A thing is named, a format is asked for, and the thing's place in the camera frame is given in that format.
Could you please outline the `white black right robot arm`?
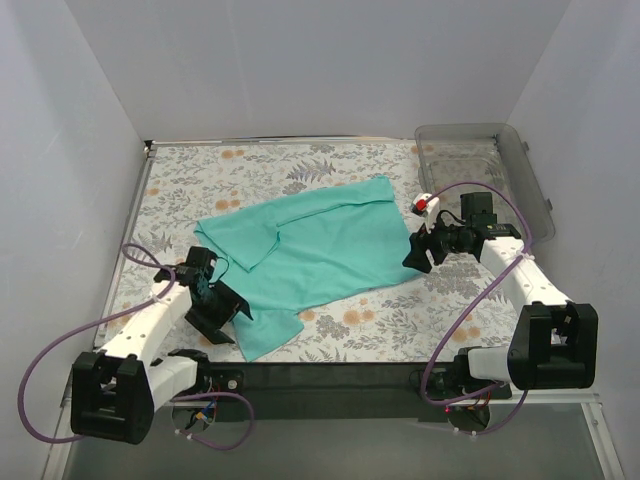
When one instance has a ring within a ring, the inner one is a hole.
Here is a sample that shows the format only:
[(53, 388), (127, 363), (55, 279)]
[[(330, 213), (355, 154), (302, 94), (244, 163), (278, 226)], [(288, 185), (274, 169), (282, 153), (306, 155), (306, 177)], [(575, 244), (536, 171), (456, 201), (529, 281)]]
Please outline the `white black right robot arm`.
[(434, 387), (453, 391), (462, 401), (500, 384), (522, 391), (593, 385), (596, 310), (572, 301), (550, 282), (516, 227), (499, 221), (491, 193), (462, 195), (461, 215), (451, 224), (444, 222), (434, 195), (417, 196), (411, 210), (425, 221), (409, 237), (404, 266), (428, 273), (450, 254), (469, 254), (493, 275), (487, 289), (502, 288), (518, 315), (508, 346), (463, 349), (447, 367), (429, 360), (419, 387), (423, 398)]

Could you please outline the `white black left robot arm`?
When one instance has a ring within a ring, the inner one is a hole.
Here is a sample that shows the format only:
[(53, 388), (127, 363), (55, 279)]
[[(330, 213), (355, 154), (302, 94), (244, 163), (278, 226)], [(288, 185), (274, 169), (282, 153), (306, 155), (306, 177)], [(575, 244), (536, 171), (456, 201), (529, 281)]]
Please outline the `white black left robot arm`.
[(219, 257), (193, 246), (185, 261), (161, 266), (153, 278), (149, 303), (100, 349), (83, 352), (72, 366), (71, 429), (88, 437), (140, 443), (155, 412), (170, 400), (218, 400), (241, 393), (244, 375), (217, 368), (206, 353), (159, 349), (175, 325), (187, 321), (209, 342), (230, 342), (223, 326), (248, 302), (214, 276)]

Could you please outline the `teal t shirt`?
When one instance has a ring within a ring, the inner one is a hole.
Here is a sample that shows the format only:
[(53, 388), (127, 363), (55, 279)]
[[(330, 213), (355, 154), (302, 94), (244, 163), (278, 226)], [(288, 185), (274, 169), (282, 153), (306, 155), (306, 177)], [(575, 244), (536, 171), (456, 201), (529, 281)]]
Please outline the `teal t shirt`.
[(194, 234), (227, 262), (217, 275), (249, 304), (233, 320), (247, 361), (297, 336), (300, 312), (418, 274), (402, 264), (409, 230), (385, 176), (201, 219)]

